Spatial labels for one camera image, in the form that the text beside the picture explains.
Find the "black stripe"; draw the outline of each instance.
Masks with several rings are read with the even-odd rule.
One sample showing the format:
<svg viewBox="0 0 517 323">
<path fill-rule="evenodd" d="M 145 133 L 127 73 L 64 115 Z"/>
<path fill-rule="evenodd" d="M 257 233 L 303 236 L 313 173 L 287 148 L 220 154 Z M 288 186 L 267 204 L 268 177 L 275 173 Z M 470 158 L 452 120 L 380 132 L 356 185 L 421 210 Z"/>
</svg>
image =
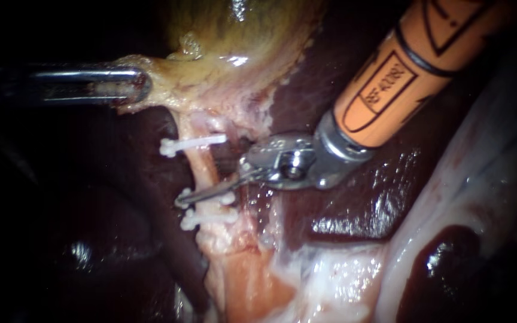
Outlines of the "black stripe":
<svg viewBox="0 0 517 323">
<path fill-rule="evenodd" d="M 453 77 L 456 75 L 456 72 L 454 71 L 446 71 L 444 69 L 439 69 L 436 66 L 431 65 L 430 63 L 426 62 L 423 58 L 418 56 L 418 54 L 416 54 L 412 49 L 410 49 L 408 43 L 402 36 L 400 24 L 396 24 L 396 27 L 394 28 L 394 34 L 396 35 L 396 40 L 402 47 L 402 50 L 406 53 L 406 55 L 408 55 L 408 58 L 410 58 L 411 61 L 413 61 L 423 70 L 427 71 L 430 74 L 434 74 L 440 77 Z"/>
</svg>

